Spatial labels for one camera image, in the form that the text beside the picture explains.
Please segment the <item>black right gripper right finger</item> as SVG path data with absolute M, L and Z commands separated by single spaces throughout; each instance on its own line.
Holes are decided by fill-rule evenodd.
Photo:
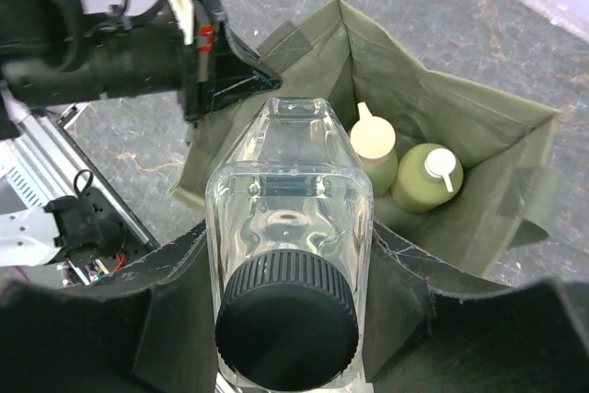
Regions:
M 365 377 L 377 392 L 584 392 L 588 285 L 504 286 L 375 223 Z

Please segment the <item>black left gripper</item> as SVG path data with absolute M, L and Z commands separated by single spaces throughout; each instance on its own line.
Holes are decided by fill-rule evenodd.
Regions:
M 218 0 L 188 0 L 188 31 L 178 2 L 136 15 L 130 3 L 86 13 L 82 0 L 1 0 L 2 98 L 35 110 L 175 91 L 192 121 L 282 85 L 213 13 Z

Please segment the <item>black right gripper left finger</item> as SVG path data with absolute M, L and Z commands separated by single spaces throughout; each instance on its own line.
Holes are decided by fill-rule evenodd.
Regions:
M 90 286 L 1 281 L 5 392 L 212 392 L 204 225 Z

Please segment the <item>clear glass bottle black cap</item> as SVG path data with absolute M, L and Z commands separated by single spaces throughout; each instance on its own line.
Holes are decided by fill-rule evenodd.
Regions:
M 306 392 L 361 374 L 373 201 L 325 99 L 261 106 L 205 193 L 214 340 L 229 383 Z

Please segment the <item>green bottle beige pump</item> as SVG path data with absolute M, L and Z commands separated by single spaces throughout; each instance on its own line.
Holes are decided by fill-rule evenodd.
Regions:
M 372 182 L 375 197 L 387 194 L 397 175 L 397 135 L 392 124 L 375 116 L 365 102 L 357 104 L 358 121 L 349 132 L 352 148 Z

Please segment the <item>green bottle white pump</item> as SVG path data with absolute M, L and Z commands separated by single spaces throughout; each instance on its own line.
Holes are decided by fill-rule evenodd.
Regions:
M 418 144 L 401 158 L 391 195 L 403 210 L 423 214 L 452 200 L 463 180 L 464 169 L 450 149 Z

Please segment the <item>green canvas bag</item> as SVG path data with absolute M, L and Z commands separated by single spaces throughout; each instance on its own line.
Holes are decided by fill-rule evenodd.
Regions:
M 212 287 L 263 246 L 308 247 L 334 260 L 350 287 L 399 263 L 437 292 L 485 296 L 508 248 L 544 239 L 560 173 L 546 161 L 562 111 L 432 71 L 346 0 L 259 49 L 282 78 L 212 113 L 193 132 L 173 195 L 232 229 L 213 235 Z M 457 195 L 428 211 L 378 196 L 344 139 L 365 104 L 398 134 L 404 160 L 426 147 L 457 157 Z

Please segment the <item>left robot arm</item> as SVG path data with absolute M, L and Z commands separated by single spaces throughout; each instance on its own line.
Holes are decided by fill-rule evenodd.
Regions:
M 155 0 L 137 15 L 129 4 L 86 14 L 81 0 L 1 0 L 4 95 L 40 111 L 174 91 L 184 120 L 211 146 L 225 129 L 223 110 L 281 85 L 233 33 L 221 0 Z M 107 200 L 95 177 L 78 170 L 71 194 L 3 215 L 2 264 L 123 264 L 154 250 L 155 240 Z

